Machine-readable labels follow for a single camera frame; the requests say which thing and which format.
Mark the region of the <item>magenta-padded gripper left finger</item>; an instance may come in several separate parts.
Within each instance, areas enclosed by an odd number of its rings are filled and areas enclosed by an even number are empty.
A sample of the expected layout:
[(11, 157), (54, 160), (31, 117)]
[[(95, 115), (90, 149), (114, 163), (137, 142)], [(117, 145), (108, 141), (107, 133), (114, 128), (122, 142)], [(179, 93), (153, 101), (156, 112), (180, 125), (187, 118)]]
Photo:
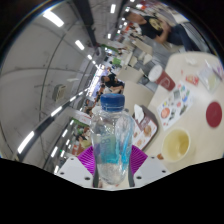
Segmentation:
[(95, 158), (93, 148), (89, 147), (77, 157), (71, 156), (56, 173), (67, 181), (85, 188), (94, 186)]

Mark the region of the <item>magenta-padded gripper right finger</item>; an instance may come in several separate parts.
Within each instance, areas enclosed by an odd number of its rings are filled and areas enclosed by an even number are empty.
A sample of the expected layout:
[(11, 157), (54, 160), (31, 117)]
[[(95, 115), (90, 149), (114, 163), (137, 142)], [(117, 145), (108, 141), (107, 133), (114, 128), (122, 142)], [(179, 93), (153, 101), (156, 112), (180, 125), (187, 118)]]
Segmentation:
[(147, 156), (139, 148), (132, 146), (128, 173), (131, 187), (143, 187), (169, 174), (168, 169), (156, 156)]

